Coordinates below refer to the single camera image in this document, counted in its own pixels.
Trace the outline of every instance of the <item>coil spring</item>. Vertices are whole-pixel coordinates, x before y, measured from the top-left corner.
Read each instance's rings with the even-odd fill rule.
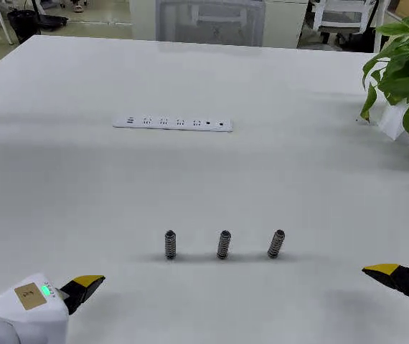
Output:
[[[176,257],[176,233],[167,231],[164,235],[164,255],[167,259]]]
[[[229,231],[222,231],[219,238],[219,246],[217,247],[217,257],[220,259],[227,258],[228,247],[230,246],[230,239],[232,235]]]
[[[273,235],[273,239],[271,240],[270,248],[268,249],[268,252],[267,252],[268,256],[271,259],[275,259],[278,256],[279,250],[281,249],[281,246],[283,245],[284,238],[285,238],[284,231],[280,229],[275,231],[275,234]]]

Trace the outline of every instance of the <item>power strip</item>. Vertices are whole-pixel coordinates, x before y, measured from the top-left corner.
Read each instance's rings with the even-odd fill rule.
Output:
[[[113,121],[115,128],[146,128],[198,131],[233,131],[231,120],[204,120],[170,118],[167,116],[133,116],[121,117]]]

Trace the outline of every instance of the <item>robotic arm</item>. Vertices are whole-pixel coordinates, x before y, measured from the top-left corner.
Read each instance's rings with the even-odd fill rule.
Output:
[[[0,295],[0,344],[65,344],[69,315],[104,276],[80,276],[60,290],[34,274]]]

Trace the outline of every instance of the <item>table surface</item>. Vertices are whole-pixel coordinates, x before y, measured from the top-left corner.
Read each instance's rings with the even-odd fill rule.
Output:
[[[355,122],[369,57],[30,39],[0,61],[0,292],[105,274],[72,344],[409,343],[409,297],[360,271],[409,266],[409,147]],[[111,126],[149,113],[235,131]]]

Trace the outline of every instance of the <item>floor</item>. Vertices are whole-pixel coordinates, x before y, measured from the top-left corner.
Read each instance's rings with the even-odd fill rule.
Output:
[[[42,34],[74,36],[74,37],[100,37],[131,39],[131,15],[129,3],[124,0],[89,0],[88,6],[81,14],[72,11],[72,2],[67,0],[66,7],[59,6],[47,9],[48,14],[66,16],[69,22],[66,27],[54,32],[43,32]],[[3,31],[0,28],[0,59],[18,46],[13,29],[6,23],[10,37],[15,45],[9,45]]]

